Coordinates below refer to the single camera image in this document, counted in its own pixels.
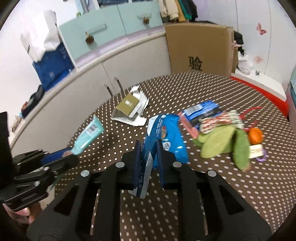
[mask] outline white cabinet door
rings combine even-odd
[[[271,36],[268,0],[237,0],[237,16],[243,49],[250,55],[254,70],[264,73]]]
[[[97,107],[111,98],[104,84],[114,89],[102,64],[98,64],[61,90],[44,107],[50,122],[72,137],[77,128]]]
[[[103,62],[116,93],[120,92],[117,77],[126,89],[144,80],[171,74],[166,37],[160,37],[127,49]]]
[[[277,0],[269,5],[272,35],[265,74],[287,87],[296,64],[296,28]]]
[[[15,142],[12,153],[18,155],[37,149],[54,152],[67,147],[70,139],[69,135],[53,125],[51,117],[41,109]]]
[[[197,21],[208,20],[233,27],[237,31],[235,0],[193,0],[197,6]]]

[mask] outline white plastic bag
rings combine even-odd
[[[239,52],[237,67],[244,74],[251,73],[251,70],[253,69],[253,63],[250,60],[250,56],[246,52],[244,55]]]
[[[57,17],[48,10],[38,14],[30,29],[22,33],[20,40],[34,62],[39,62],[47,51],[54,51],[60,45]]]

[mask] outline round table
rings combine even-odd
[[[249,112],[244,121],[247,127],[257,120],[257,127],[264,132],[262,144],[267,151],[267,160],[257,162],[253,159],[247,172],[238,170],[229,154],[211,159],[201,158],[200,148],[193,144],[182,124],[179,127],[187,146],[190,167],[203,172],[216,170],[268,222],[273,231],[277,230],[295,204],[296,173],[295,135],[278,108],[247,85],[201,72],[153,78],[141,83],[139,89],[149,97],[149,105],[143,113],[143,117],[148,119],[158,114],[178,114],[207,100],[218,103],[223,110],[237,110],[238,113],[252,107],[262,107]],[[103,171],[120,161],[123,153],[131,151],[137,139],[143,143],[148,121],[145,126],[133,127],[110,119],[113,109],[129,90],[106,101],[77,129],[70,147],[94,114],[104,125],[105,132],[79,156],[79,165],[65,173],[56,186],[56,193],[62,191],[82,170]],[[156,170],[152,172],[145,199],[122,190],[121,240],[178,239],[177,192],[163,191],[158,175]]]

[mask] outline orange ball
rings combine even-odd
[[[249,140],[252,145],[261,144],[263,141],[263,132],[259,128],[251,128],[249,131]]]

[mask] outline mint green drawer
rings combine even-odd
[[[126,34],[150,29],[163,24],[157,2],[133,2],[117,5]],[[149,24],[143,23],[143,17],[149,17]]]
[[[64,23],[59,28],[74,60],[126,34],[117,6],[90,11]],[[85,42],[85,32],[94,36],[94,43],[88,45]]]

